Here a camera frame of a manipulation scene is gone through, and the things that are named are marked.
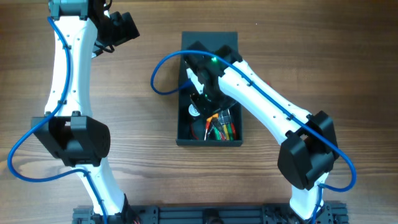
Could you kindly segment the orange black long-nose pliers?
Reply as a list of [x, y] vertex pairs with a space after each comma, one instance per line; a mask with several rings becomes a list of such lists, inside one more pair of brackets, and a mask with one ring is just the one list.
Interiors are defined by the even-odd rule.
[[226, 135], [224, 133], [224, 129], [219, 121], [219, 114], [214, 114], [211, 117], [209, 117], [211, 119], [211, 124], [210, 124], [210, 128], [208, 130], [208, 134], [207, 134], [207, 139], [209, 139], [209, 137], [213, 134], [215, 140], [217, 141], [225, 141], [226, 140]]

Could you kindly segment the round black tape measure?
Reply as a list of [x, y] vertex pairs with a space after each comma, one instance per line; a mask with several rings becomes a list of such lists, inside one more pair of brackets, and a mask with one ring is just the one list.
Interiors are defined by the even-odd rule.
[[188, 120], [190, 124], [190, 132], [193, 139], [200, 140], [203, 138], [201, 114], [193, 104], [188, 106]]

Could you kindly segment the dark green box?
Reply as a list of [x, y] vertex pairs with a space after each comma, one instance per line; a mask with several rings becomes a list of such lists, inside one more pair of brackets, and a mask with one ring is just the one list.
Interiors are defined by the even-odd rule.
[[[181, 49], [187, 50], [195, 42], [201, 42], [204, 49], [214, 52], [224, 45], [230, 46], [234, 50], [239, 49], [237, 32], [182, 32]], [[237, 140], [234, 141], [217, 141], [212, 134], [208, 140], [204, 140], [206, 119], [201, 115], [203, 138], [196, 140], [192, 138], [190, 132], [190, 124], [188, 120], [188, 106], [190, 101], [190, 87], [182, 89], [178, 93], [178, 122], [177, 122], [177, 138], [178, 146], [195, 146], [195, 147], [239, 147], [243, 144], [243, 109], [237, 103], [229, 110], [234, 120], [236, 128]]]

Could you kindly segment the clear case coloured screwdrivers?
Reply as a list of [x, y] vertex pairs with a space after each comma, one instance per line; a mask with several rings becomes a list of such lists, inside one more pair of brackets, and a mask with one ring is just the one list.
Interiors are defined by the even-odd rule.
[[228, 141], [237, 140], [236, 128], [230, 110], [224, 110], [218, 113], [218, 124], [221, 127], [223, 139]]

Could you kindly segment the black red screwdriver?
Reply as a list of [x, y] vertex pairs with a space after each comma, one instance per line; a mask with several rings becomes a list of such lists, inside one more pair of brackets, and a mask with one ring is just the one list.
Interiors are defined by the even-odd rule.
[[206, 119], [206, 124], [205, 124], [205, 135], [204, 135], [204, 140], [206, 141], [207, 139], [207, 134], [208, 134], [208, 130], [210, 128], [210, 124], [211, 124], [211, 119], [208, 118]]

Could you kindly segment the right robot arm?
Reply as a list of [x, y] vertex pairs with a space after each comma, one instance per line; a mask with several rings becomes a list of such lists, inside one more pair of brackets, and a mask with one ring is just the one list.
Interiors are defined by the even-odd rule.
[[227, 45], [210, 52], [195, 42], [184, 53], [188, 79], [196, 88], [194, 107], [208, 118], [239, 103], [254, 115], [280, 146], [277, 166], [292, 185], [291, 209], [313, 220], [323, 204], [321, 185], [339, 158], [332, 119], [285, 99]]

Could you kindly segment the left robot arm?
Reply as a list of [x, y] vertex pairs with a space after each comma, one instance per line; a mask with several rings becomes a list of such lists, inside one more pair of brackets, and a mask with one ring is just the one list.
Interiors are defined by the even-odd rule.
[[111, 1], [49, 1], [55, 32], [52, 86], [36, 138], [85, 186], [95, 223], [139, 223], [109, 166], [111, 136], [90, 103], [91, 61], [139, 36], [130, 13], [109, 13]]

